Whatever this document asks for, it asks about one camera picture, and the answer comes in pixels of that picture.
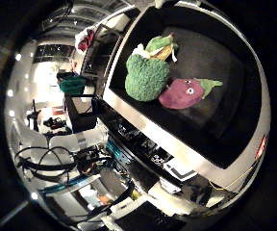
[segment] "black cable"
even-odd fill
[[[41,162],[43,161],[44,157],[45,157],[47,154],[49,154],[50,152],[52,152],[52,153],[55,155],[55,157],[58,159],[58,161],[59,161],[60,164],[62,165],[63,162],[61,161],[61,159],[59,158],[59,156],[57,155],[57,153],[56,153],[55,151],[53,151],[53,150],[50,150],[50,149],[48,149],[48,150],[41,156],[41,158],[40,158],[38,164],[41,165]]]
[[[41,35],[43,35],[43,34],[49,32],[49,31],[55,29],[61,22],[63,22],[63,20],[64,20],[67,16],[69,16],[69,14],[71,13],[71,10],[72,10],[72,8],[73,8],[74,0],[65,0],[65,2],[68,4],[68,7],[66,8],[66,10],[65,10],[63,16],[61,17],[61,19],[60,19],[55,25],[53,25],[53,26],[51,26],[51,27],[48,27],[47,29],[45,29],[45,30],[43,30],[43,31],[41,31],[41,32],[39,32],[39,33],[33,35],[33,36],[32,36],[33,39],[37,39],[38,36],[41,36]]]

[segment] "purple eggplant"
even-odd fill
[[[215,86],[222,83],[207,79],[175,79],[160,96],[160,103],[168,109],[185,109],[204,99]]]

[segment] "ceiling light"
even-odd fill
[[[35,192],[32,192],[32,193],[31,193],[31,197],[32,197],[32,199],[34,199],[34,200],[37,200],[37,199],[38,199],[38,195],[37,195]]]
[[[20,61],[21,58],[22,58],[21,54],[16,54],[16,55],[15,55],[15,59],[16,59],[17,61]]]
[[[7,96],[13,97],[13,90],[7,90]]]
[[[10,116],[14,117],[14,110],[10,110]]]

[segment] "light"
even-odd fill
[[[89,208],[90,210],[93,210],[93,209],[94,209],[94,206],[93,206],[92,204],[89,204],[89,205],[88,205],[88,208]]]
[[[22,58],[21,54],[16,54],[16,55],[15,55],[15,59],[16,59],[17,61],[20,61],[21,58]]]
[[[7,90],[7,96],[13,97],[13,90]]]
[[[14,117],[14,110],[10,110],[10,117]]]
[[[32,192],[32,193],[31,193],[31,197],[32,197],[32,199],[34,199],[34,200],[37,200],[37,199],[38,199],[38,195],[37,195],[35,192]]]

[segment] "window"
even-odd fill
[[[40,45],[37,48],[33,63],[68,62],[73,54],[74,46],[61,44]]]

